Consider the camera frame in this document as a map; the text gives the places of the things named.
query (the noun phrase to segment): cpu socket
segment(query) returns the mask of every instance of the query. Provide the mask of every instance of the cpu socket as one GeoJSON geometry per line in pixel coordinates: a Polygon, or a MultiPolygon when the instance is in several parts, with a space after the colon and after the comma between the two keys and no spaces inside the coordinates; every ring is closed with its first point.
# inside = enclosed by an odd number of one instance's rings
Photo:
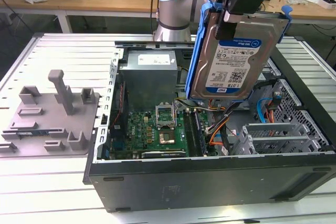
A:
{"type": "Polygon", "coordinates": [[[175,144],[174,130],[160,130],[159,131],[160,144],[175,144]]]}

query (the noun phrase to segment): wire bundle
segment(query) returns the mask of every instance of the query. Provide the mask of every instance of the wire bundle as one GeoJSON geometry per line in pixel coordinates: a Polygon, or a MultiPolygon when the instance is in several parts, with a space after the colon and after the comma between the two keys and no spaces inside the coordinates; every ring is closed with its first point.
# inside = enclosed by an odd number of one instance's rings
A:
{"type": "Polygon", "coordinates": [[[215,135],[217,134],[217,132],[223,127],[225,126],[225,124],[227,123],[227,121],[229,120],[229,117],[231,115],[231,113],[233,112],[233,110],[235,108],[237,108],[242,102],[232,102],[223,112],[223,117],[222,119],[216,123],[216,124],[213,124],[211,125],[209,128],[208,128],[208,131],[212,132],[212,136],[210,138],[210,141],[209,141],[209,145],[223,145],[222,142],[214,142],[214,138],[215,138],[215,135]]]}
{"type": "Polygon", "coordinates": [[[118,115],[115,117],[115,119],[114,119],[114,121],[112,123],[111,128],[113,128],[113,126],[115,125],[115,123],[117,122],[117,120],[118,120],[118,118],[120,117],[120,114],[121,114],[121,110],[122,110],[122,90],[123,90],[123,86],[120,85],[120,100],[119,100],[120,108],[119,108],[118,115]]]}
{"type": "Polygon", "coordinates": [[[205,107],[201,107],[201,106],[191,106],[189,104],[187,104],[186,102],[182,101],[181,99],[175,98],[175,101],[179,102],[180,104],[186,106],[187,108],[190,109],[197,109],[197,110],[206,110],[206,111],[216,111],[217,107],[209,107],[209,108],[205,108],[205,107]]]}

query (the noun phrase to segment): robotic arm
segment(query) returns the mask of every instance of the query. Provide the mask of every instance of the robotic arm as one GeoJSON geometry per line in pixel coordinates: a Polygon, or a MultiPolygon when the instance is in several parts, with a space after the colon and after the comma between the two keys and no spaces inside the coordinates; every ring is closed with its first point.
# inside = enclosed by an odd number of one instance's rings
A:
{"type": "MultiPolygon", "coordinates": [[[[160,0],[156,40],[189,40],[190,1],[160,0]]],[[[192,0],[195,7],[205,4],[185,91],[190,99],[244,100],[288,28],[291,7],[283,7],[285,14],[265,13],[257,12],[263,0],[215,1],[192,0]]]]}

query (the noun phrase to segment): metal frame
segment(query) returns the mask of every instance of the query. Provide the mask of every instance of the metal frame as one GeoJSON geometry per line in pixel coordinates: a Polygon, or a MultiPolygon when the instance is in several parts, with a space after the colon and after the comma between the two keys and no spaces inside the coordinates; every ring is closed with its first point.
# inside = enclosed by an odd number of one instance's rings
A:
{"type": "MultiPolygon", "coordinates": [[[[46,34],[43,41],[144,41],[150,35],[46,34]]],[[[25,49],[7,74],[8,82],[18,73],[31,49],[25,49]]],[[[0,82],[0,92],[8,85],[0,82]]],[[[6,202],[0,211],[0,222],[62,222],[76,218],[89,223],[97,218],[118,223],[251,223],[329,224],[336,220],[336,179],[319,187],[300,201],[276,204],[249,204],[207,208],[136,211],[107,214],[92,186],[83,186],[81,176],[86,158],[48,158],[42,160],[0,161],[2,191],[6,202]]]]}
{"type": "MultiPolygon", "coordinates": [[[[68,16],[99,16],[99,17],[135,17],[149,18],[149,12],[116,12],[104,10],[60,10],[60,9],[33,9],[33,8],[13,8],[19,14],[42,14],[56,15],[64,34],[72,33],[68,16]]],[[[12,13],[7,7],[0,7],[0,14],[12,13]]],[[[315,24],[315,25],[336,25],[334,19],[293,19],[293,24],[315,24]]]]}

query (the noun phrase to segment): cable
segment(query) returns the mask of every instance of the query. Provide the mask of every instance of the cable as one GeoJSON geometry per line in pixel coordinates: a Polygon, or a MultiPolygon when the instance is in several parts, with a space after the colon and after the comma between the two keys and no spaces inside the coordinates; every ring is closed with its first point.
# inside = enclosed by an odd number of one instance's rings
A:
{"type": "Polygon", "coordinates": [[[330,50],[330,52],[328,53],[328,55],[327,55],[325,61],[327,61],[327,59],[329,58],[329,56],[331,55],[331,53],[334,51],[335,47],[336,47],[336,43],[335,43],[335,45],[331,48],[331,50],[330,50]]]}
{"type": "Polygon", "coordinates": [[[271,118],[272,118],[272,123],[274,123],[274,112],[271,110],[271,118]]]}
{"type": "Polygon", "coordinates": [[[122,109],[122,89],[123,89],[123,87],[122,87],[122,85],[120,85],[120,101],[119,101],[119,103],[120,103],[120,108],[119,108],[119,112],[118,112],[117,117],[114,119],[114,121],[113,121],[113,123],[112,123],[111,128],[114,126],[114,124],[116,123],[116,121],[118,120],[118,118],[119,118],[119,116],[120,116],[120,114],[121,114],[121,109],[122,109]]]}
{"type": "Polygon", "coordinates": [[[216,109],[209,109],[209,108],[204,108],[204,107],[200,107],[200,106],[190,106],[189,104],[181,101],[180,99],[176,99],[175,100],[177,102],[179,102],[180,104],[186,106],[187,108],[190,108],[190,109],[197,109],[197,110],[206,110],[206,111],[216,111],[216,109]]]}
{"type": "Polygon", "coordinates": [[[316,31],[318,31],[320,34],[323,34],[323,35],[325,35],[325,36],[328,36],[328,37],[335,37],[336,35],[328,35],[328,34],[325,34],[325,33],[323,33],[323,32],[321,32],[319,29],[317,29],[317,27],[315,26],[315,25],[312,25],[314,28],[315,28],[315,30],[316,31]]]}
{"type": "Polygon", "coordinates": [[[151,24],[151,34],[153,34],[153,24],[152,24],[152,16],[153,16],[153,1],[151,0],[151,11],[150,11],[150,24],[151,24]]]}
{"type": "Polygon", "coordinates": [[[21,19],[19,20],[19,22],[17,23],[17,25],[16,25],[16,27],[15,27],[15,29],[14,29],[14,36],[16,36],[16,30],[17,30],[17,28],[18,28],[19,25],[20,25],[20,21],[21,21],[21,19]]]}
{"type": "Polygon", "coordinates": [[[208,128],[208,131],[212,131],[214,129],[216,129],[217,127],[219,127],[219,125],[226,119],[226,117],[228,117],[232,112],[233,109],[237,108],[239,105],[241,104],[241,102],[232,102],[223,112],[223,118],[220,119],[217,123],[211,125],[208,128]]]}
{"type": "Polygon", "coordinates": [[[20,18],[20,16],[6,3],[5,0],[2,0],[2,2],[4,2],[4,4],[15,14],[15,16],[17,16],[21,21],[22,23],[28,28],[28,30],[34,34],[34,31],[26,24],[26,22],[23,21],[22,18],[20,18]]]}
{"type": "Polygon", "coordinates": [[[258,115],[262,123],[266,123],[266,121],[265,121],[264,115],[262,114],[260,106],[261,106],[261,102],[265,100],[272,100],[272,98],[262,98],[257,102],[257,112],[258,112],[258,115]]]}
{"type": "Polygon", "coordinates": [[[320,29],[322,29],[322,30],[332,30],[332,29],[335,29],[335,28],[336,28],[336,26],[331,27],[331,28],[323,28],[323,27],[320,27],[320,26],[318,26],[318,25],[315,25],[315,26],[317,26],[318,28],[320,28],[320,29]]]}
{"type": "Polygon", "coordinates": [[[211,138],[210,138],[210,141],[209,141],[209,145],[216,145],[216,144],[219,144],[219,145],[223,145],[223,143],[220,143],[220,142],[213,142],[214,138],[215,138],[215,135],[216,133],[224,126],[224,124],[226,124],[226,122],[229,121],[229,117],[215,130],[215,132],[212,134],[211,138]]]}

